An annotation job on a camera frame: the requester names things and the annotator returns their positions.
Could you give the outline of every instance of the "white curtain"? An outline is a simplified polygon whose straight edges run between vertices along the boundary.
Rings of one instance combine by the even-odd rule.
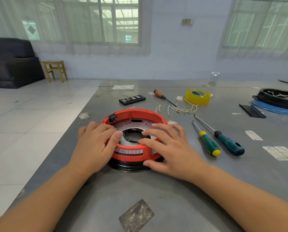
[[[37,53],[146,55],[153,0],[0,0],[0,37]]]
[[[235,0],[218,58],[288,60],[288,0]]]

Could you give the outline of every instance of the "white wall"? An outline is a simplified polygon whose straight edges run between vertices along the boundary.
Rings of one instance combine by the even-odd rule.
[[[189,79],[212,71],[223,80],[288,78],[288,62],[216,61],[231,0],[154,0],[151,53],[147,56],[39,54],[64,60],[70,78]],[[192,27],[181,26],[192,18]]]

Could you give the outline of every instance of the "black sofa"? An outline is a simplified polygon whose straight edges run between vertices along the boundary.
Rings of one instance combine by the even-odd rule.
[[[44,78],[30,41],[0,38],[0,88],[15,89]]]

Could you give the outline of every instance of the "screwdriver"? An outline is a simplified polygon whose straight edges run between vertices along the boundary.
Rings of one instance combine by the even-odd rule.
[[[202,121],[199,117],[194,115],[194,117],[201,121],[204,125],[206,125],[208,128],[210,128],[214,132],[214,136],[218,138],[221,143],[235,156],[241,156],[245,153],[245,149],[238,144],[236,141],[231,140],[227,136],[223,135],[221,131],[215,131],[212,127],[210,127],[208,124],[206,124],[204,121]]]
[[[170,102],[173,106],[177,107],[177,105],[175,105],[174,103],[172,103],[171,101],[169,101],[159,90],[155,89],[154,90],[154,94],[159,97],[159,98],[163,98],[164,100]]]
[[[192,121],[192,123],[195,125],[194,127],[196,127],[196,131],[199,132],[199,136],[200,138],[202,138],[208,152],[212,156],[219,156],[221,151],[217,143],[211,140],[210,137],[206,134],[206,132],[201,131],[194,121]]]

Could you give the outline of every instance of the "person's left hand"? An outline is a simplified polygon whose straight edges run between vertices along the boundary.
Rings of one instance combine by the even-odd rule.
[[[68,166],[89,178],[110,160],[123,133],[107,124],[92,121],[78,130],[78,142]]]

